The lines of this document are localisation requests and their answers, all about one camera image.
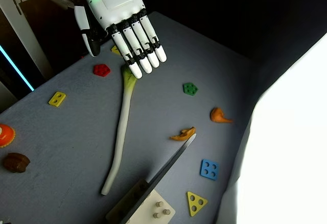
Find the red pentagon block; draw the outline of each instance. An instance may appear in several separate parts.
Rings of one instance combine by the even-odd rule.
[[[110,68],[105,64],[97,64],[94,66],[93,73],[100,77],[105,77],[111,72]]]

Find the white robotic hand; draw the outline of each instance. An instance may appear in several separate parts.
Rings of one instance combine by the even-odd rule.
[[[85,0],[75,4],[75,17],[90,55],[97,56],[100,47],[92,38],[88,8],[100,26],[108,32],[136,78],[159,66],[167,57],[159,43],[142,0]]]

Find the yellow block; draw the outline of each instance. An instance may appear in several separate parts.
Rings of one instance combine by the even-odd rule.
[[[56,92],[55,95],[49,101],[49,105],[54,105],[55,107],[58,107],[65,98],[66,94],[62,92]]]
[[[208,200],[193,192],[188,192],[190,215],[195,216],[208,203]]]
[[[116,45],[112,47],[111,51],[115,54],[121,55]]]

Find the blue square block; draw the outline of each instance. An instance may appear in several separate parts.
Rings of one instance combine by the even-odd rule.
[[[216,162],[203,159],[201,163],[200,175],[215,181],[218,179],[218,169],[219,165]]]

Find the orange ball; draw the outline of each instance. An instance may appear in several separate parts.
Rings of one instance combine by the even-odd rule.
[[[0,148],[8,146],[15,138],[15,130],[5,124],[0,124]]]

